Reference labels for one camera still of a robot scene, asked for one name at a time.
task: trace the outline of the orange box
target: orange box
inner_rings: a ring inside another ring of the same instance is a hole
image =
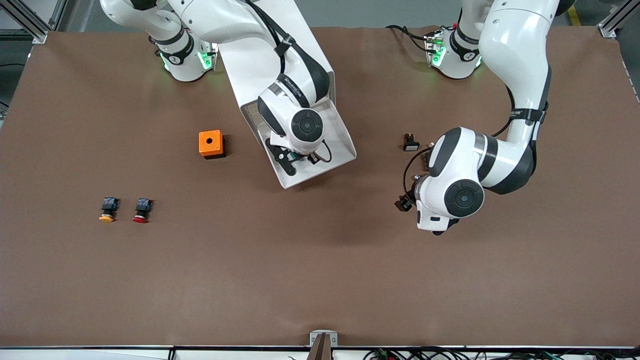
[[[202,131],[198,134],[198,147],[200,155],[207,160],[224,158],[227,155],[225,138],[220,130]]]

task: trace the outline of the robotic arm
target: robotic arm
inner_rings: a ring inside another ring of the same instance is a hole
[[[271,129],[268,149],[291,176],[292,161],[331,160],[315,153],[324,140],[324,124],[311,109],[327,96],[329,75],[267,13],[251,0],[167,0],[175,13],[160,10],[156,1],[100,4],[114,22],[144,29],[160,49],[165,68],[179,81],[194,81],[211,69],[211,43],[247,37],[270,43],[274,56],[280,57],[280,73],[274,69],[273,84],[257,99],[258,111]]]
[[[471,74],[481,55],[507,86],[509,133],[502,141],[456,127],[438,139],[429,154],[429,174],[416,178],[405,199],[418,209],[418,228],[438,235],[478,212],[484,189],[513,192],[536,167],[551,78],[545,46],[558,0],[496,1],[487,8],[488,3],[463,0],[458,27],[443,34],[442,46],[429,60],[446,76],[460,78]]]

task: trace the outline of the black circular joint cap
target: black circular joint cap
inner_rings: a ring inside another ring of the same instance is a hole
[[[314,142],[322,136],[322,118],[310,109],[298,111],[291,120],[291,129],[296,138],[304,142]]]
[[[480,184],[473,180],[458,180],[447,189],[444,204],[455,217],[467,217],[480,209],[484,193]]]

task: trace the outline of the brown table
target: brown table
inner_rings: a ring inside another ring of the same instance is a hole
[[[314,33],[358,158],[290,190],[221,68],[173,81],[143,33],[35,46],[0,132],[0,345],[640,342],[640,106],[617,42],[552,28],[535,176],[436,237],[393,205],[402,135],[492,133],[504,85],[445,79],[388,29]],[[197,152],[209,129],[223,160]]]

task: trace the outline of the gray floor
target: gray floor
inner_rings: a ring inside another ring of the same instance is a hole
[[[458,19],[460,4],[442,0],[296,0],[310,26],[345,28],[382,28],[389,24],[420,27],[452,24]],[[576,8],[583,25],[594,25],[611,8],[597,0],[578,0]],[[567,15],[558,17],[554,25],[570,25]],[[99,0],[77,0],[66,31],[137,31],[111,22],[100,9]],[[620,35],[627,67],[636,83],[640,83],[640,15],[635,15]],[[24,63],[31,48],[25,41],[0,41],[0,64]],[[0,67],[0,101],[9,103],[22,67]]]

